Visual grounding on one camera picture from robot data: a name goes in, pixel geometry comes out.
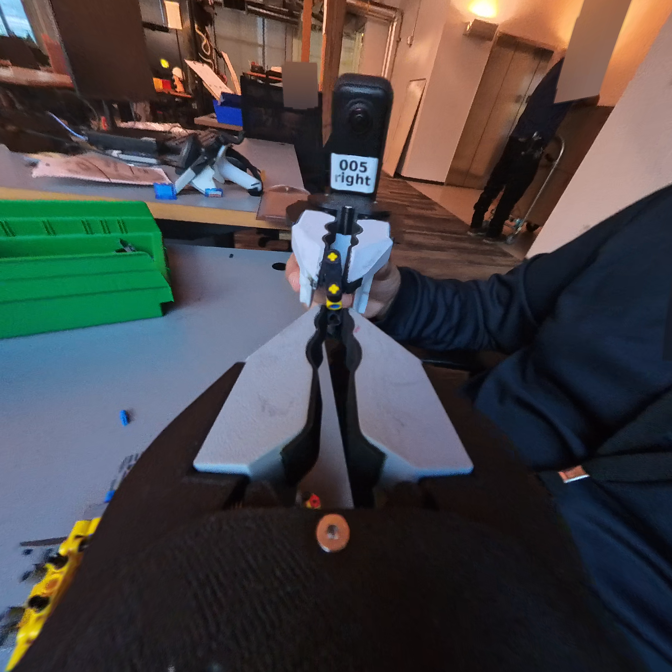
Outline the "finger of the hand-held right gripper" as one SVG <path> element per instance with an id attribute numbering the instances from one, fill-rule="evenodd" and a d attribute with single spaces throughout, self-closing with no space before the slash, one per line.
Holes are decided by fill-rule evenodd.
<path id="1" fill-rule="evenodd" d="M 352 284 L 356 285 L 352 308 L 363 315 L 374 275 L 389 261 L 393 240 L 386 221 L 358 220 L 360 231 L 352 243 Z"/>
<path id="2" fill-rule="evenodd" d="M 300 216 L 292 225 L 292 248 L 299 269 L 299 297 L 305 307 L 313 303 L 324 258 L 329 216 Z"/>

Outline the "black toy link yellow pins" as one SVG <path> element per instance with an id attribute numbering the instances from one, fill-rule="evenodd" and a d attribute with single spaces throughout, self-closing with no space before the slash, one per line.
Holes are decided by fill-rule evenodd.
<path id="1" fill-rule="evenodd" d="M 318 289 L 324 293 L 324 305 L 321 309 L 321 322 L 326 334 L 338 339 L 343 322 L 343 267 L 340 252 L 328 248 L 318 273 Z"/>

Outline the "green plastic bin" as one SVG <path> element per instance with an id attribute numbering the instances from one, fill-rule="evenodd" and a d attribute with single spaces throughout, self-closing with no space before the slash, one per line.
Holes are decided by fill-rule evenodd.
<path id="1" fill-rule="evenodd" d="M 1 338 L 160 317 L 173 300 L 145 203 L 1 201 Z"/>

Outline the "yellow grey toy bulldozer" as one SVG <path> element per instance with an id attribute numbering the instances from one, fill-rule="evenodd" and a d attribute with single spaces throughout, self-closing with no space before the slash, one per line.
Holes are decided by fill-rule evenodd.
<path id="1" fill-rule="evenodd" d="M 86 511 L 67 535 L 23 540 L 18 553 L 23 570 L 18 578 L 23 601 L 10 601 L 1 610 L 1 662 L 14 668 L 42 630 L 44 623 L 63 598 L 112 498 Z"/>

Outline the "grey desk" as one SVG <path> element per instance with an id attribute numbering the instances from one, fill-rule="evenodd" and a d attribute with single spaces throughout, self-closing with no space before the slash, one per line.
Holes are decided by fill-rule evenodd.
<path id="1" fill-rule="evenodd" d="M 24 599 L 19 542 L 65 536 L 123 463 L 301 313 L 287 253 L 168 245 L 167 257 L 166 315 L 1 342 L 1 610 Z"/>

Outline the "person's right hand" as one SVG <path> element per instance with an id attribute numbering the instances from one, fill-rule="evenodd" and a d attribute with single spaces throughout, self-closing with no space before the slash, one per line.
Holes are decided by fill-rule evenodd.
<path id="1" fill-rule="evenodd" d="M 285 268 L 285 277 L 295 292 L 300 291 L 300 268 L 291 254 Z M 382 319 L 393 303 L 400 287 L 400 272 L 390 260 L 381 267 L 372 279 L 366 309 L 363 313 L 369 320 Z"/>

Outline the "beige door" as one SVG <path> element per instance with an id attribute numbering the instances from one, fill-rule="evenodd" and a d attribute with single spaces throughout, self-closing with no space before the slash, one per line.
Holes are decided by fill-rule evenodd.
<path id="1" fill-rule="evenodd" d="M 397 166 L 395 169 L 395 174 L 397 175 L 402 174 L 403 165 L 408 153 L 408 147 L 413 135 L 413 129 L 417 119 L 419 106 L 424 95 L 425 87 L 426 79 L 414 79 L 408 82 L 405 102 L 400 116 L 399 130 L 402 144 L 400 146 L 399 160 L 397 161 Z"/>

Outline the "wooden table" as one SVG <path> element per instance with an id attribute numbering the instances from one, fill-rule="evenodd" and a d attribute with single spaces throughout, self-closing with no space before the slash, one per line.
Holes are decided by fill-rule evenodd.
<path id="1" fill-rule="evenodd" d="M 239 152 L 264 174 L 264 186 L 303 188 L 304 182 L 292 145 L 246 139 Z M 207 198 L 184 190 L 177 199 L 156 199 L 153 186 L 120 185 L 70 178 L 32 177 L 23 155 L 1 147 L 1 200 L 104 200 L 146 202 L 155 219 L 270 228 L 257 220 L 261 199 L 227 183 L 221 198 Z"/>

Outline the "spare grey gripper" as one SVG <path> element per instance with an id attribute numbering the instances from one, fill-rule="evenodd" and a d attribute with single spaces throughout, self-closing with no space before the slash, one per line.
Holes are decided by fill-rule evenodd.
<path id="1" fill-rule="evenodd" d="M 159 140 L 157 155 L 170 157 L 174 162 L 177 179 L 167 185 L 155 184 L 155 197 L 176 200 L 186 187 L 194 187 L 206 197 L 222 196 L 219 184 L 229 181 L 237 184 L 251 196 L 264 192 L 261 172 L 237 151 L 245 138 L 243 130 L 219 132 L 207 142 L 190 134 L 179 145 L 175 141 Z"/>

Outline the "blue storage box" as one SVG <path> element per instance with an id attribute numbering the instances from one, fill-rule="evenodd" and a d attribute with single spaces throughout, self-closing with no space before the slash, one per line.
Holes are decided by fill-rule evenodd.
<path id="1" fill-rule="evenodd" d="M 216 122 L 227 126 L 243 127 L 243 97 L 235 93 L 222 92 L 214 100 Z"/>

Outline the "person's dark blue jacket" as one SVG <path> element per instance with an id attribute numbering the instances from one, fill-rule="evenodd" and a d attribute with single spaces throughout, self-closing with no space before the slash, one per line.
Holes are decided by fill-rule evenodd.
<path id="1" fill-rule="evenodd" d="M 569 335 L 464 390 L 546 481 L 617 635 L 670 671 L 671 187 L 575 240 L 595 255 L 557 308 Z M 590 478 L 563 483 L 577 465 Z"/>

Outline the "loose paper sheets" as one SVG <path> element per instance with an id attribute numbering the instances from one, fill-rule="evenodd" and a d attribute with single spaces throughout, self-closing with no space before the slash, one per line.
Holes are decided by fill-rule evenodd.
<path id="1" fill-rule="evenodd" d="M 43 156 L 31 171 L 33 178 L 72 179 L 129 186 L 168 184 L 160 167 L 132 166 L 99 154 Z"/>

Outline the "dark partition panel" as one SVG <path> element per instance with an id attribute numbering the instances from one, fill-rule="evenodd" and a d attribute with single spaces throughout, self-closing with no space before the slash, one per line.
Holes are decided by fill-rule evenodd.
<path id="1" fill-rule="evenodd" d="M 108 102 L 155 97 L 138 1 L 51 1 L 77 92 Z"/>

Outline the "wooden post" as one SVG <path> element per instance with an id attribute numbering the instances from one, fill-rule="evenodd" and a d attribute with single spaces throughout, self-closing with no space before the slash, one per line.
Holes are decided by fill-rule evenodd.
<path id="1" fill-rule="evenodd" d="M 323 2 L 323 32 L 320 68 L 323 133 L 331 130 L 333 88 L 339 76 L 347 1 Z"/>

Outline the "wall lamp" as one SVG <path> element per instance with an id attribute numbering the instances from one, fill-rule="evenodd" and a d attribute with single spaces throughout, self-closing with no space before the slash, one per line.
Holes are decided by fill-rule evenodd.
<path id="1" fill-rule="evenodd" d="M 463 35 L 470 39 L 491 42 L 497 35 L 499 24 L 496 21 L 498 6 L 496 1 L 470 1 L 468 12 L 471 19 L 467 22 Z"/>

